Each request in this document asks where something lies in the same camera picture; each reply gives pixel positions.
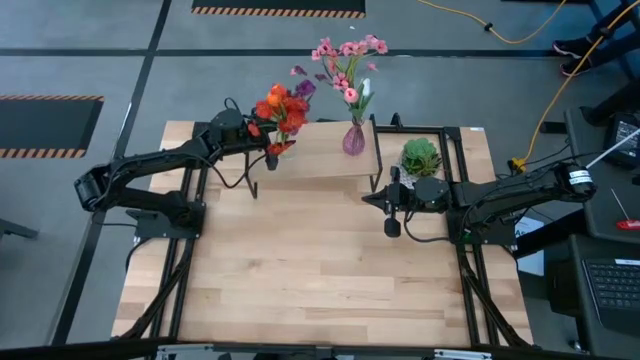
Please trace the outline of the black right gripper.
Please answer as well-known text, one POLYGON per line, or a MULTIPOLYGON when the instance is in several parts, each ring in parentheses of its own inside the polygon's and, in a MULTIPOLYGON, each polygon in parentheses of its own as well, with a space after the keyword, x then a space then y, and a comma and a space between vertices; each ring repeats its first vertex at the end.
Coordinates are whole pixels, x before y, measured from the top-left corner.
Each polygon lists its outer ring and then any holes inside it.
POLYGON ((361 200, 386 214, 384 233, 388 237, 398 238, 401 235, 401 228, 404 228, 406 235, 415 239, 408 228, 408 223, 415 214, 410 207, 411 191, 401 183, 401 172, 397 166, 391 167, 390 177, 391 182, 385 190, 365 195, 361 200))

